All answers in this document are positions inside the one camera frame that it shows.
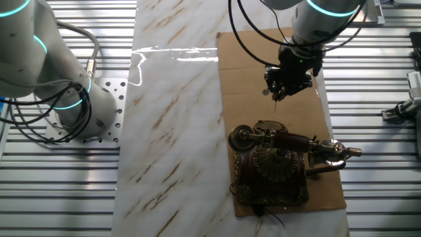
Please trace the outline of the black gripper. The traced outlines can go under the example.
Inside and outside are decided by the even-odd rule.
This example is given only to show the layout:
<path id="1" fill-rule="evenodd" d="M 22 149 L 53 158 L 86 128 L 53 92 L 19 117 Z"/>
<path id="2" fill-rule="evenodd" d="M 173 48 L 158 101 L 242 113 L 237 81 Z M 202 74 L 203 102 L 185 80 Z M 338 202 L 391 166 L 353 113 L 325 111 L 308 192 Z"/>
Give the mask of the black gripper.
<path id="1" fill-rule="evenodd" d="M 278 51 L 280 68 L 266 66 L 264 79 L 274 101 L 281 101 L 287 96 L 295 95 L 306 88 L 312 87 L 312 76 L 307 72 L 312 70 L 317 76 L 322 68 L 324 52 L 310 51 L 309 55 L 300 55 L 295 47 L 281 46 Z"/>

